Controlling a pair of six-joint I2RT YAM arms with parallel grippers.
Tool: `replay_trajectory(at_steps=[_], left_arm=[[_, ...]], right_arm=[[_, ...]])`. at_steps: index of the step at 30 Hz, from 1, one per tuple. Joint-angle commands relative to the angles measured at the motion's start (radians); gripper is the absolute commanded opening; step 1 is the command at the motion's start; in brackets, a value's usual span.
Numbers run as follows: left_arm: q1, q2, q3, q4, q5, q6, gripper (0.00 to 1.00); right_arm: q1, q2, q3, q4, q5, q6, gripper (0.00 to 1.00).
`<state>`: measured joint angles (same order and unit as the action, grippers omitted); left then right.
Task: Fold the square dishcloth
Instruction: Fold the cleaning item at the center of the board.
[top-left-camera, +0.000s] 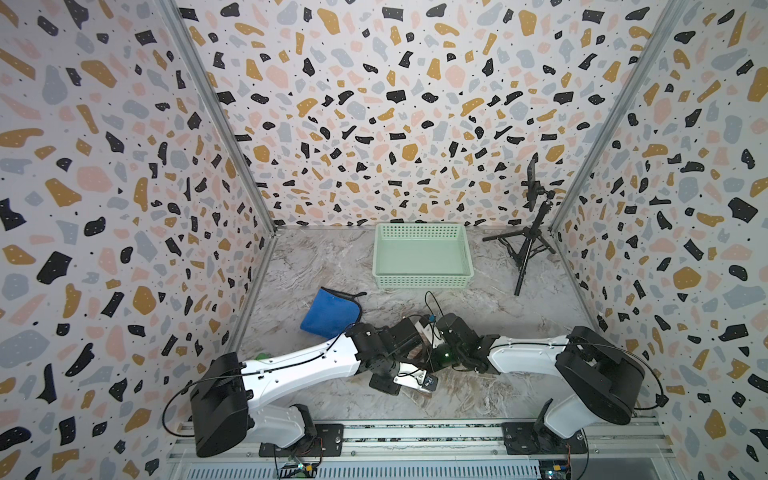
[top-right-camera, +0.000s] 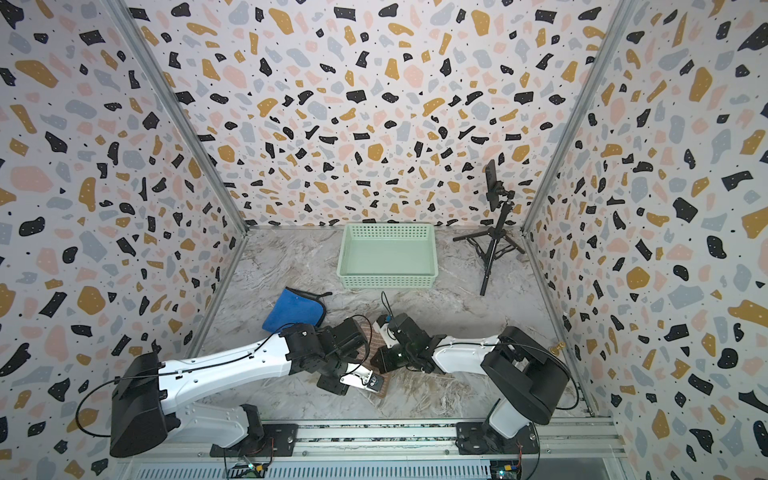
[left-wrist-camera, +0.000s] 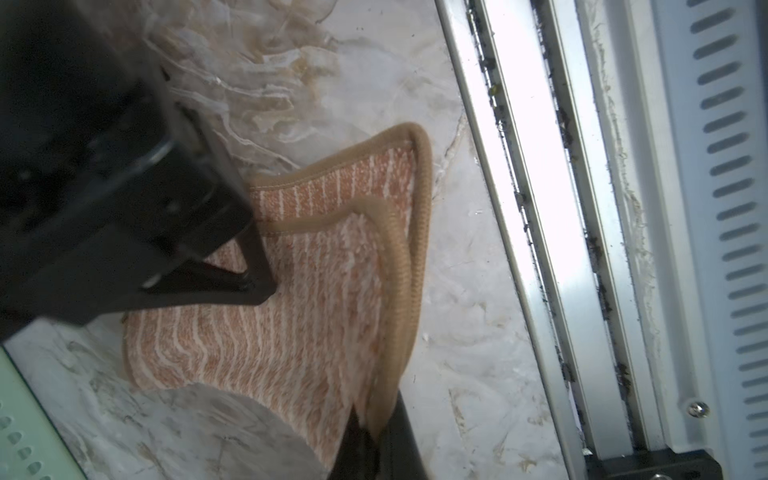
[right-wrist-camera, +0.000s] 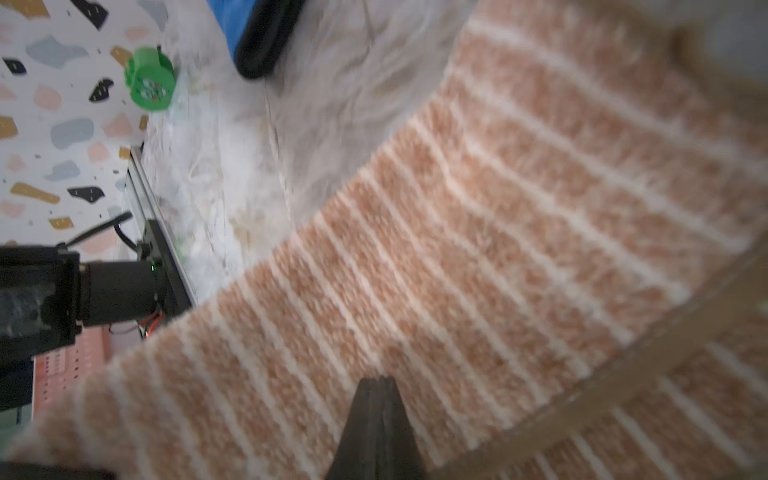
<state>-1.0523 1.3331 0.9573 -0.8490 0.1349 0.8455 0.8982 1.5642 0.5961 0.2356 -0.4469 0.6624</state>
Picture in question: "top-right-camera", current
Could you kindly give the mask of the blue dishcloth with black trim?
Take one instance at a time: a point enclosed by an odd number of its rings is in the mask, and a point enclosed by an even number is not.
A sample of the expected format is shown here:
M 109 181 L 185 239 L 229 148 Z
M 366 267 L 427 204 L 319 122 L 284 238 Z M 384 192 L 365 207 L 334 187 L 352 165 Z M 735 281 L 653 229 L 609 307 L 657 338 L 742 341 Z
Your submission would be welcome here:
M 272 311 L 267 315 L 262 329 L 269 333 L 276 333 L 288 326 L 301 323 L 319 327 L 327 314 L 323 299 L 331 295 L 331 292 L 315 294 L 285 287 Z

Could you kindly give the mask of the pink striped dishcloth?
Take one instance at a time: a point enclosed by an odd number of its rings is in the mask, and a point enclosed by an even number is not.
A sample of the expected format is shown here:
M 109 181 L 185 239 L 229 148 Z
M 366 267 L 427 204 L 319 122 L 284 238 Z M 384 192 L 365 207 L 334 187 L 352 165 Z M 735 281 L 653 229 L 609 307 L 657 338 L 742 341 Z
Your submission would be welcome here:
M 356 360 L 362 364 L 362 366 L 380 374 L 372 365 L 371 359 L 375 355 L 376 351 L 385 346 L 382 337 L 374 329 L 374 323 L 377 319 L 367 321 L 362 315 L 354 315 L 353 319 L 358 323 L 362 332 L 363 340 L 365 344 L 358 348 L 358 354 Z M 392 373 L 380 374 L 384 377 L 384 386 L 380 393 L 376 394 L 379 397 L 384 397 L 387 392 L 387 388 L 392 377 Z

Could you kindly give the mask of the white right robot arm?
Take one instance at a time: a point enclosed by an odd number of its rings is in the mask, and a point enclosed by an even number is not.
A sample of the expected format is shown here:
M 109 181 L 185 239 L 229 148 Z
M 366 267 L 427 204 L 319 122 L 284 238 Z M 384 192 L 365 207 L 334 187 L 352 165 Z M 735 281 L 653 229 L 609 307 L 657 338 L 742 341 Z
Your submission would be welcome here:
M 425 374 L 484 375 L 500 399 L 481 422 L 459 422 L 456 446 L 462 455 L 524 453 L 538 439 L 572 381 L 566 364 L 515 326 L 497 336 L 461 339 L 427 334 L 405 317 L 387 325 L 390 343 L 372 365 L 385 374 L 401 368 Z

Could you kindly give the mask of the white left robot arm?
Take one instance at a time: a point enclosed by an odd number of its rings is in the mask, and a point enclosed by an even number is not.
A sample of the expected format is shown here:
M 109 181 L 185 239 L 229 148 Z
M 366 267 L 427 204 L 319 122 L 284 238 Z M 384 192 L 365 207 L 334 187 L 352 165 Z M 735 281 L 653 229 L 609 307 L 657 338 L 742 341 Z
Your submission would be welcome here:
M 223 449 L 257 450 L 264 430 L 257 407 L 226 409 L 202 399 L 258 380 L 307 372 L 324 391 L 343 396 L 351 387 L 379 392 L 382 376 L 359 357 L 370 341 L 348 318 L 332 327 L 289 323 L 265 339 L 198 358 L 163 362 L 153 352 L 136 357 L 111 387 L 109 453 L 128 458 L 167 440 L 209 442 Z

